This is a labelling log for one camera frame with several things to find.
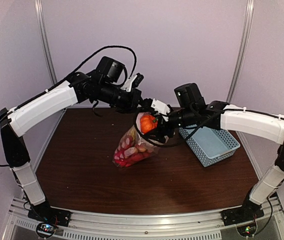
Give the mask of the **orange toy pumpkin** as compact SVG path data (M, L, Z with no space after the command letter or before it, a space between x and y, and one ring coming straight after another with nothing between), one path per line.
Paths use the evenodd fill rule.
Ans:
M143 115L140 118L140 131L143 134L150 132L155 129L158 125L158 120L150 114Z

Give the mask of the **clear polka dot zip bag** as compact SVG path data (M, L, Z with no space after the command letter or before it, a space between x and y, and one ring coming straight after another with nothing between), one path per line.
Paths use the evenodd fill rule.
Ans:
M147 142L138 133L154 130L158 122L149 112L141 112L133 125L120 139L113 154L113 163L120 168L130 167L144 159L156 155L159 147Z

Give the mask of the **red toy bell pepper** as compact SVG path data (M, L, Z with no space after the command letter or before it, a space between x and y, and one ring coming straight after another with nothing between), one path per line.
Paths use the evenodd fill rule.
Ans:
M113 163L120 168L130 167L136 163L136 153L129 156L122 156L122 154L115 154L113 156Z

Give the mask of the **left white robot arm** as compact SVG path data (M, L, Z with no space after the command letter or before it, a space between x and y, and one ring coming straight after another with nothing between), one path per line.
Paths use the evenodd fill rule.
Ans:
M34 213L43 222L54 218L54 211L32 169L31 159L23 136L55 113L80 104L86 100L104 102L120 112L135 111L142 99L138 89L143 75L137 73L124 83L117 84L125 65L102 57L96 69L82 73L74 71L63 80L10 110L2 109L0 135L6 162L27 196Z

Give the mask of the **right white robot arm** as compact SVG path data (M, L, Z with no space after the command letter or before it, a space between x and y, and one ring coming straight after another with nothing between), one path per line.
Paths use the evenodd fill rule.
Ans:
M175 88L180 110L172 110L167 104L152 99L150 111L159 117L155 131L158 138L170 136L174 129L195 125L198 130L208 127L258 136L279 144L277 158L263 177L249 190L241 207L223 211L227 220L240 218L248 221L257 216L264 201L284 181L284 115L270 114L238 107L224 101L207 104L195 83Z

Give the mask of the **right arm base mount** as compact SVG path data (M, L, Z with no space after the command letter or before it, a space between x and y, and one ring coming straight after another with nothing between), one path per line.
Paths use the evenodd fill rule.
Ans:
M237 233L244 238L253 237L258 232L258 218L263 217L261 208L252 210L243 206L225 209L221 212L224 226L235 225Z

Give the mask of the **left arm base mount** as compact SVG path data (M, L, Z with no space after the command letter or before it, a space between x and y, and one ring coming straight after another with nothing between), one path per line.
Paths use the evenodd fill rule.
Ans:
M59 227L68 227L71 218L71 212L60 208L55 208L45 200L34 205L29 200L28 218L37 220L39 223L35 227L35 233L40 239L51 238Z

